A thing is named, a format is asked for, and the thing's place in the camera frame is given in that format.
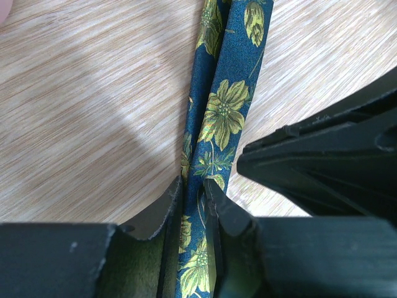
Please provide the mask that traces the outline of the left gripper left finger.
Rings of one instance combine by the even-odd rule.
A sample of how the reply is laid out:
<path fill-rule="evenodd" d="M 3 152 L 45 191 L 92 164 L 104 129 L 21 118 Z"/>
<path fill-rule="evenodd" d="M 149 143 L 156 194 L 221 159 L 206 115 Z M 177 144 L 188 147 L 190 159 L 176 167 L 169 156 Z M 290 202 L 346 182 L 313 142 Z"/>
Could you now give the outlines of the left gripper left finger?
<path fill-rule="evenodd" d="M 2 223 L 2 297 L 174 297 L 181 177 L 125 223 Z"/>

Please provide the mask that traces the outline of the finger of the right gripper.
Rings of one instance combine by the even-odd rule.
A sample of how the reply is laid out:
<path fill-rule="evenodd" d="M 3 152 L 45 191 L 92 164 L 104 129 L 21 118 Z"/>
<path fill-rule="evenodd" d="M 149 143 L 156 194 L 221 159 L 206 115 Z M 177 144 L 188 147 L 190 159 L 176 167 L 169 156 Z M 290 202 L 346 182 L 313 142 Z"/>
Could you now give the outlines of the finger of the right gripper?
<path fill-rule="evenodd" d="M 396 70 L 248 144 L 238 173 L 311 215 L 396 216 Z"/>

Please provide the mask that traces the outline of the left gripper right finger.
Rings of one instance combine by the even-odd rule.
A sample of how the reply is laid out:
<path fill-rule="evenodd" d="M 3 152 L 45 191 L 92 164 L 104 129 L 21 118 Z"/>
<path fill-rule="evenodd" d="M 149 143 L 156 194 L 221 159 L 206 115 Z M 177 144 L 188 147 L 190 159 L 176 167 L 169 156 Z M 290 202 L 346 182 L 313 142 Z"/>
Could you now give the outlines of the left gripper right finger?
<path fill-rule="evenodd" d="M 371 217 L 254 217 L 203 184 L 212 297 L 395 297 L 396 229 Z"/>

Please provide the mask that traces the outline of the blue yellow floral tie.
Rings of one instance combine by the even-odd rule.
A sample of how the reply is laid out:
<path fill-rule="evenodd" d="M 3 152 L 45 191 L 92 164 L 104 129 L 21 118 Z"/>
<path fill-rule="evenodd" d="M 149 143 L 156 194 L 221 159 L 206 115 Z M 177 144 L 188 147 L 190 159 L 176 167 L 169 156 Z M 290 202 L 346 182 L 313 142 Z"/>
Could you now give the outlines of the blue yellow floral tie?
<path fill-rule="evenodd" d="M 209 297 L 202 185 L 228 187 L 261 70 L 272 1 L 205 1 L 182 144 L 184 182 L 177 297 Z"/>

